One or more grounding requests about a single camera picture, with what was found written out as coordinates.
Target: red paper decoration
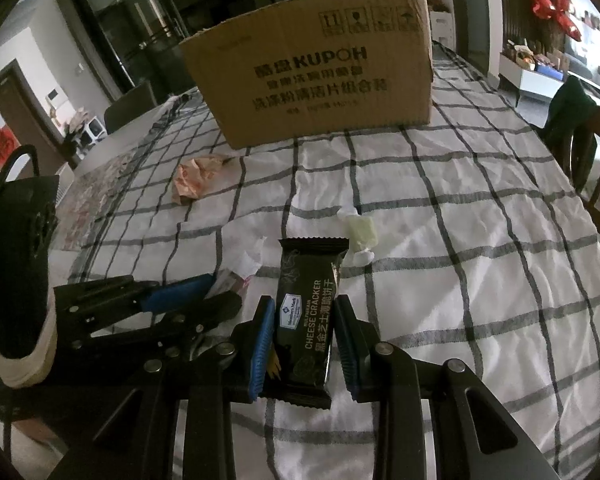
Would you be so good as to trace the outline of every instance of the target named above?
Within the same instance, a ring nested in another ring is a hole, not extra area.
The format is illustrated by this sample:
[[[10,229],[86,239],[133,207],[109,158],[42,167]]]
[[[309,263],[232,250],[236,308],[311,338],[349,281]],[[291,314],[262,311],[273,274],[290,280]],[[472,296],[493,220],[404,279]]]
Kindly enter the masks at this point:
[[[573,23],[573,20],[567,15],[567,11],[571,5],[571,0],[533,0],[533,12],[541,20],[550,20],[555,18],[560,28],[576,41],[582,41],[580,30]]]

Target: cardboard box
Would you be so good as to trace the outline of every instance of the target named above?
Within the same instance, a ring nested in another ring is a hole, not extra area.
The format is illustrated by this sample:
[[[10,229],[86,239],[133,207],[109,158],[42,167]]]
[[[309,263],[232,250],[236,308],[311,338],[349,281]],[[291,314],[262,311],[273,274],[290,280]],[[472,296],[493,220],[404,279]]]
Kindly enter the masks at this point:
[[[288,0],[180,47],[232,148],[429,123],[426,0]]]

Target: crumpled paper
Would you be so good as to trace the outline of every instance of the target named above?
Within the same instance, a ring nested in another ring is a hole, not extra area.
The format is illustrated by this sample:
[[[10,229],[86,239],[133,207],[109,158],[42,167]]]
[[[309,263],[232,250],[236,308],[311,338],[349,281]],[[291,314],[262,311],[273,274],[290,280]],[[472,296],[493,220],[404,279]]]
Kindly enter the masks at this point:
[[[202,198],[209,181],[220,171],[223,162],[222,155],[204,155],[178,164],[171,188],[173,201],[182,205],[188,200]]]

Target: metal bolt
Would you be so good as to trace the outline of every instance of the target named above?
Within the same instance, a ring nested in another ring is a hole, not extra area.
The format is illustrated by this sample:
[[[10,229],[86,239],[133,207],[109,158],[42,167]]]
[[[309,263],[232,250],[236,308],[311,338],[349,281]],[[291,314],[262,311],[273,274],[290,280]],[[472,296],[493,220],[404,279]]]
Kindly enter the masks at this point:
[[[170,346],[164,351],[164,354],[173,359],[180,355],[180,349],[177,346]]]
[[[464,372],[466,368],[466,365],[460,359],[449,359],[446,365],[449,367],[449,370],[458,374]]]
[[[154,374],[162,369],[162,361],[160,359],[149,359],[144,363],[144,371]]]
[[[385,343],[384,341],[376,345],[376,353],[380,355],[391,355],[394,353],[394,346],[391,343]]]
[[[224,342],[216,346],[216,352],[220,355],[231,355],[235,352],[235,346],[232,343]]]

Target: checkered tablecloth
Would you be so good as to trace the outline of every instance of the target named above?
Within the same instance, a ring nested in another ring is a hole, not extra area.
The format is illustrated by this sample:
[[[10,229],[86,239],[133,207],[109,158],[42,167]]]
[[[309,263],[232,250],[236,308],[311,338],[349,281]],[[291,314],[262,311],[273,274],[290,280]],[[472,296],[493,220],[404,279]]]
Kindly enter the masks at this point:
[[[600,452],[596,230],[531,127],[464,61],[442,57],[431,122],[417,128],[234,151],[193,91],[138,148],[73,276],[180,280],[267,237],[243,310],[216,331],[226,336],[275,296],[277,240],[344,236],[336,213],[353,205],[379,233],[373,263],[342,268],[357,316],[414,358],[467,362],[560,476],[582,478]],[[175,205],[176,165],[207,153],[233,158],[202,200]],[[337,360],[329,389],[329,412],[233,405],[238,478],[371,478],[372,407],[350,400]]]

